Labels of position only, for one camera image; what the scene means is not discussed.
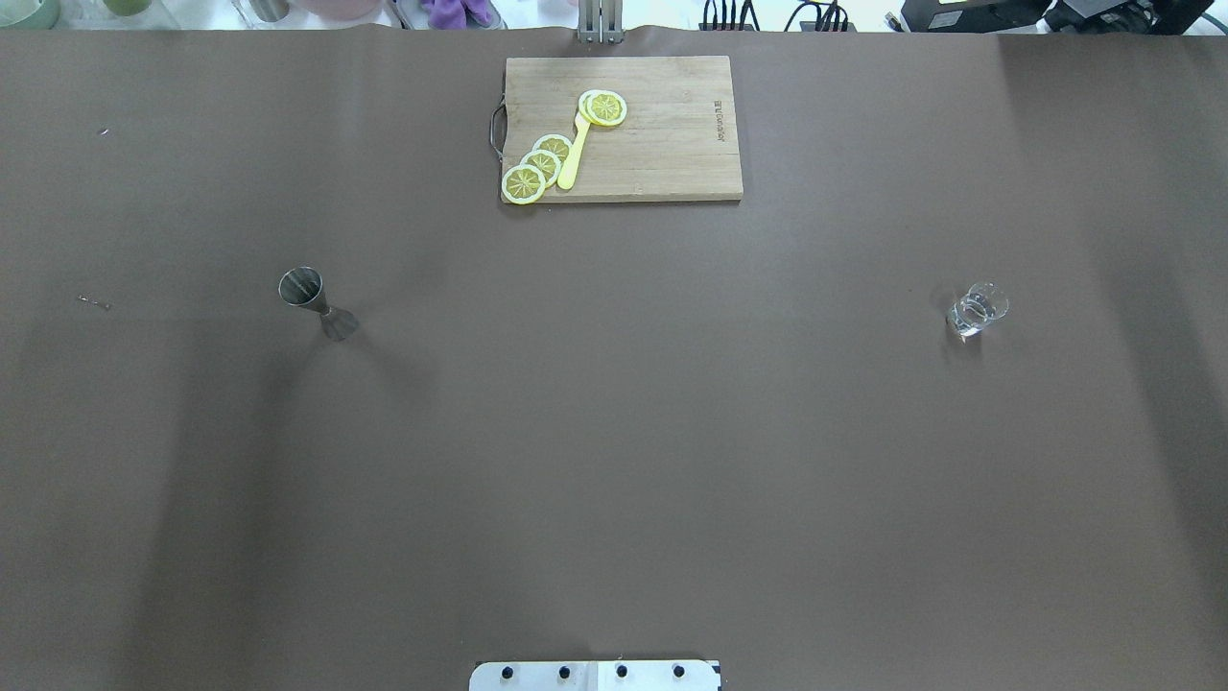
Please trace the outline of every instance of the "cutting board handle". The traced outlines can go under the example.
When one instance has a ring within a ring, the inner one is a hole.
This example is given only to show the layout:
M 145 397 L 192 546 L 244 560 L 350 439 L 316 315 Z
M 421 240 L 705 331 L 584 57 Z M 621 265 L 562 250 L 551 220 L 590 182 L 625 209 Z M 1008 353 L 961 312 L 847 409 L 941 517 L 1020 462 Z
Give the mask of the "cutting board handle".
M 503 112 L 503 134 L 497 136 L 495 134 L 495 125 L 499 122 L 499 112 Z M 495 106 L 495 112 L 490 113 L 490 147 L 495 150 L 495 155 L 499 156 L 499 162 L 503 162 L 503 144 L 507 144 L 507 95 L 503 93 L 499 97 L 499 106 Z

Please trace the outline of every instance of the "lemon slice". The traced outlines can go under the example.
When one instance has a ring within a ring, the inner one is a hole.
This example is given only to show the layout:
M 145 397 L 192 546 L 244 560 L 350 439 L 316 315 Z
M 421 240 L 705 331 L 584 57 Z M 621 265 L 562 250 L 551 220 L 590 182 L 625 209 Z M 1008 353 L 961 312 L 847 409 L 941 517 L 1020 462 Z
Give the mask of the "lemon slice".
M 545 176 L 545 185 L 550 187 L 556 179 L 559 179 L 559 173 L 562 171 L 562 161 L 559 156 L 554 155 L 554 151 L 546 151 L 545 149 L 534 149 L 524 157 L 521 158 L 521 163 L 527 166 L 533 166 L 534 168 L 542 171 Z
M 614 126 L 626 119 L 626 101 L 613 91 L 587 92 L 581 97 L 580 114 L 593 124 Z
M 512 204 L 532 204 L 545 194 L 545 173 L 535 166 L 512 166 L 503 173 L 503 196 Z
M 576 107 L 580 109 L 580 112 L 581 113 L 587 112 L 588 110 L 588 103 L 587 103 L 588 98 L 592 97 L 594 93 L 600 93 L 600 92 L 602 92 L 600 88 L 589 88 L 588 91 L 581 93 L 580 98 L 576 99 Z
M 571 140 L 561 134 L 548 134 L 533 142 L 530 151 L 537 149 L 545 149 L 559 156 L 560 161 L 566 161 L 567 153 L 571 152 Z

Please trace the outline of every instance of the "purple object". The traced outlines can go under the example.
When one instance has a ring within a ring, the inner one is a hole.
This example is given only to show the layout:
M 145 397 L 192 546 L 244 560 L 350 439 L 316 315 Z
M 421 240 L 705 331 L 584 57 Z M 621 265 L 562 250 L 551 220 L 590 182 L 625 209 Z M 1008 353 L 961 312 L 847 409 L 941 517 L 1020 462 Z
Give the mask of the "purple object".
M 464 9 L 481 26 L 490 26 L 490 0 L 462 0 Z
M 431 28 L 465 28 L 467 12 L 479 25 L 490 26 L 489 0 L 420 0 L 420 4 L 429 15 L 426 23 Z
M 464 4 L 460 0 L 422 0 L 431 28 L 464 28 Z

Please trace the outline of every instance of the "black device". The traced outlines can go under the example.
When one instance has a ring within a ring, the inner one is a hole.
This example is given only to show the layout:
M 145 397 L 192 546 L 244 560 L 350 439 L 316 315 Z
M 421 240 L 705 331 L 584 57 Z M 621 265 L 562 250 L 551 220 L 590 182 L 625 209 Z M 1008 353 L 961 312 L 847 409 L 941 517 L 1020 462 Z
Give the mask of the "black device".
M 1060 0 L 1045 12 L 1063 33 L 1185 33 L 1213 0 Z
M 1050 0 L 904 0 L 900 14 L 909 31 L 946 33 L 990 33 L 1033 26 Z

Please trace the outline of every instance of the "brown tabletop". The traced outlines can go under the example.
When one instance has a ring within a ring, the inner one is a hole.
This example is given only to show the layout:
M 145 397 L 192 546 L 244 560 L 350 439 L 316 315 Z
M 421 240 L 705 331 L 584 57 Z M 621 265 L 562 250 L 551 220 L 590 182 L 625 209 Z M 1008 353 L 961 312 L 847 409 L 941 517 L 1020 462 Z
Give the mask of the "brown tabletop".
M 1228 687 L 1228 41 L 573 41 L 0 36 L 0 687 Z M 598 54 L 731 55 L 740 204 L 500 203 Z

